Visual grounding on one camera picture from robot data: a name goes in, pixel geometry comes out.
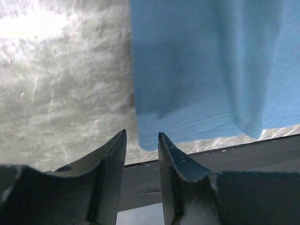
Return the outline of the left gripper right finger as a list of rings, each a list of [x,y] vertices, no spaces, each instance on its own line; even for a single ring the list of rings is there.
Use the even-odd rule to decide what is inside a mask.
[[[296,172],[213,172],[158,135],[167,225],[297,225]]]

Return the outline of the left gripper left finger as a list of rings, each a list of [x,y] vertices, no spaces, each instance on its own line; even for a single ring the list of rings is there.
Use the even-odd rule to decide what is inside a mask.
[[[27,165],[0,167],[3,225],[113,225],[127,145],[125,130],[56,171]]]

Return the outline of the light blue tank top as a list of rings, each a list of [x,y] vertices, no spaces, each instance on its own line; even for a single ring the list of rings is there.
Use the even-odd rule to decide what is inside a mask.
[[[300,122],[297,0],[132,0],[138,142],[158,147]]]

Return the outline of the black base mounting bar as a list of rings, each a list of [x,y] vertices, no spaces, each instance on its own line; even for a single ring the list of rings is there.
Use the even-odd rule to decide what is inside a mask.
[[[213,171],[299,172],[300,136],[292,135],[189,155]],[[126,165],[119,211],[160,203],[158,160]]]

